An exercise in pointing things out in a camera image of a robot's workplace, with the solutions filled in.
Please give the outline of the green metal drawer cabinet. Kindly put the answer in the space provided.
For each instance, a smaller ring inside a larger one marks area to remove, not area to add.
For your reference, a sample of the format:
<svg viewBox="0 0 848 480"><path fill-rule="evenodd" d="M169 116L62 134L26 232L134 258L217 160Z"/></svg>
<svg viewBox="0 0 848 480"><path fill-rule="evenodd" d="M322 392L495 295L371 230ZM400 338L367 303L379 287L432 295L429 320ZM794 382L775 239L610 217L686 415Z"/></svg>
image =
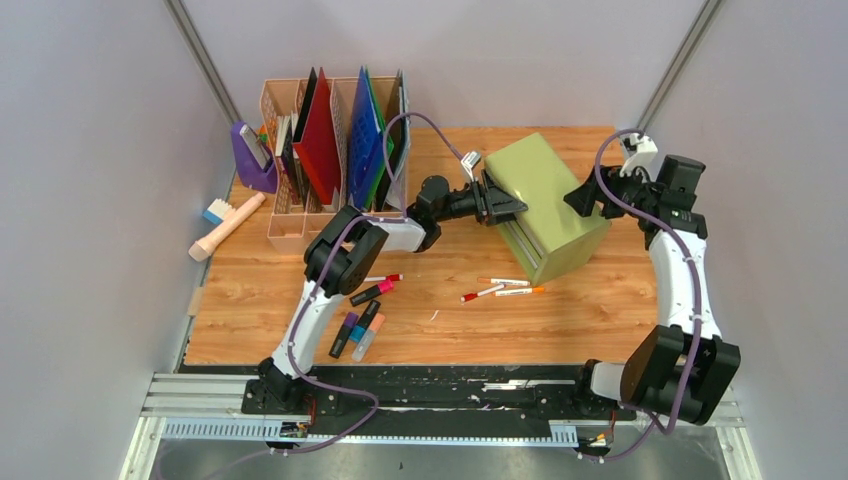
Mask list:
<svg viewBox="0 0 848 480"><path fill-rule="evenodd" d="M564 201L581 182L539 133L490 155L484 170L528 209L497 226L533 286L584 266L610 229L597 211L582 217Z"/></svg>

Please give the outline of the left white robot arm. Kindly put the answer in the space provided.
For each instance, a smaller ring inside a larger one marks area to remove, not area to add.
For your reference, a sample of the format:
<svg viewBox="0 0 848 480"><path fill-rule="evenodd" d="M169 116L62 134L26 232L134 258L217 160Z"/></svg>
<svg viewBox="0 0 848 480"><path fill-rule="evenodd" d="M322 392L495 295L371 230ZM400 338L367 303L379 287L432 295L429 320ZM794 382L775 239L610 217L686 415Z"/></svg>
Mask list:
<svg viewBox="0 0 848 480"><path fill-rule="evenodd" d="M453 190L446 178L426 178L400 217L373 217L343 207L304 253L301 298L282 340L258 366L258 384L283 413L306 400L305 377L320 339L342 300L358 289L383 252L420 253L441 236L441 222L472 217L494 226L528 211L526 202L498 186L488 173Z"/></svg>

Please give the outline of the orange yellow booklet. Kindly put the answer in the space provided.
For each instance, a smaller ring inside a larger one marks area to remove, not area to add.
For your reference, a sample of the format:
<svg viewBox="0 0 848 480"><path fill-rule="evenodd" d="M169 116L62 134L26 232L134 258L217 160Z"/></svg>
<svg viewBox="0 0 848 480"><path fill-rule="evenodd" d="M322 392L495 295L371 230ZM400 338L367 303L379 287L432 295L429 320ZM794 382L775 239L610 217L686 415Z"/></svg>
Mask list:
<svg viewBox="0 0 848 480"><path fill-rule="evenodd" d="M291 184L286 167L285 142L287 135L290 132L290 122L291 118L289 115L281 115L278 117L275 138L276 142L274 147L274 156L280 177L280 186L285 185L288 189L291 188Z"/></svg>

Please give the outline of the blue binder folder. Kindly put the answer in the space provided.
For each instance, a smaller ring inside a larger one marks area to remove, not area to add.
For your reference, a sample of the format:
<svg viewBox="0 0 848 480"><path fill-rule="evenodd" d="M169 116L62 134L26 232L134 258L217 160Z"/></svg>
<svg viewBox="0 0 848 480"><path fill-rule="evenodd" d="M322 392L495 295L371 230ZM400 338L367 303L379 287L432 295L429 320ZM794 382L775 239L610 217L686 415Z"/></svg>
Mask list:
<svg viewBox="0 0 848 480"><path fill-rule="evenodd" d="M361 211L368 211L383 174L379 150L385 120L366 66L359 70L351 120L351 145L347 161L349 203Z"/></svg>

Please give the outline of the green translucent plastic folder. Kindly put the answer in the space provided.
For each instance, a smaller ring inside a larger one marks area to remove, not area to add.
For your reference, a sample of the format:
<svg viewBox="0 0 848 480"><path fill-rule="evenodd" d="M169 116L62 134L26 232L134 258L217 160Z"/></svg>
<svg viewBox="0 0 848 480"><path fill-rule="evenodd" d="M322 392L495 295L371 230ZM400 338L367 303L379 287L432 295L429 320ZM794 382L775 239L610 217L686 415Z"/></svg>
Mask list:
<svg viewBox="0 0 848 480"><path fill-rule="evenodd" d="M364 207L366 211L371 211L373 209L373 202L376 195L376 191L385 169L384 154L382 153L382 144L385 135L386 120L384 108L381 105L381 101L377 95L374 80L370 75L368 67L365 67L365 73L371 95L374 120L377 127L376 140L373 142L368 162L368 170L366 171L366 195Z"/></svg>

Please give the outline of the beige plastic file organizer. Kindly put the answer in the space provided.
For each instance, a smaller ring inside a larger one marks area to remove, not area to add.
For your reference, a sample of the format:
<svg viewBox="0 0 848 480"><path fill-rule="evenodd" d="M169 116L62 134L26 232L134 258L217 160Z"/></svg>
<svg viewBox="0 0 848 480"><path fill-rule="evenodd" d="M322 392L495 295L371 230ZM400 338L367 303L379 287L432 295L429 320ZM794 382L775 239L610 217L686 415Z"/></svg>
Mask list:
<svg viewBox="0 0 848 480"><path fill-rule="evenodd" d="M278 188L267 238L282 255L300 255L343 206L399 216L398 187L378 165L391 114L408 108L403 76L265 81L260 110L277 165Z"/></svg>

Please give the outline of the black notebook with sticker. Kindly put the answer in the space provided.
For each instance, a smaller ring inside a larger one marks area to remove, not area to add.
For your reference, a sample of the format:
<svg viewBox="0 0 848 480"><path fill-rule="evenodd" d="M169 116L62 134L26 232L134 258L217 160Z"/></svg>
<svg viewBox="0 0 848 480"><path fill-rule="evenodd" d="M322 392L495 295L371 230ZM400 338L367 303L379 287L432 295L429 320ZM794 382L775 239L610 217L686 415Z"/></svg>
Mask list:
<svg viewBox="0 0 848 480"><path fill-rule="evenodd" d="M307 200L307 188L303 177L302 166L293 147L294 128L296 123L292 115L283 118L283 140L281 160L289 179L293 200L304 207Z"/></svg>

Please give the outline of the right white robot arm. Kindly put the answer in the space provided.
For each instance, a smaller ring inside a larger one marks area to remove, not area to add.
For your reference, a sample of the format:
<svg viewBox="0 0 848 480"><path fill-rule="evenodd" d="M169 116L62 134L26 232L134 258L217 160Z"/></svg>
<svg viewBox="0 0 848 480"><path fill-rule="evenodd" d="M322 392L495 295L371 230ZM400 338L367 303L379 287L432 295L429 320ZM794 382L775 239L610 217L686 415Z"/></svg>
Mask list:
<svg viewBox="0 0 848 480"><path fill-rule="evenodd" d="M641 166L595 165L584 184L565 195L582 216L637 219L657 289L656 325L627 361L584 364L570 392L580 415L596 417L615 401L704 425L737 373L740 349L723 340L709 302L706 219L693 210L705 170L680 155L666 156L655 177Z"/></svg>

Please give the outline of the red binder folder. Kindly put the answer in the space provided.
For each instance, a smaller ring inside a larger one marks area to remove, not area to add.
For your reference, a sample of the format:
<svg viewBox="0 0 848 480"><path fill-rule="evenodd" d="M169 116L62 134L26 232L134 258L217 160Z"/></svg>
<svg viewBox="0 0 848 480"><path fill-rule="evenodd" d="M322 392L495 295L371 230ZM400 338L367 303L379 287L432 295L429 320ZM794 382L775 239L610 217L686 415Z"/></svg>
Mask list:
<svg viewBox="0 0 848 480"><path fill-rule="evenodd" d="M333 205L341 189L341 167L330 94L324 70L312 67L293 137L294 151L322 206Z"/></svg>

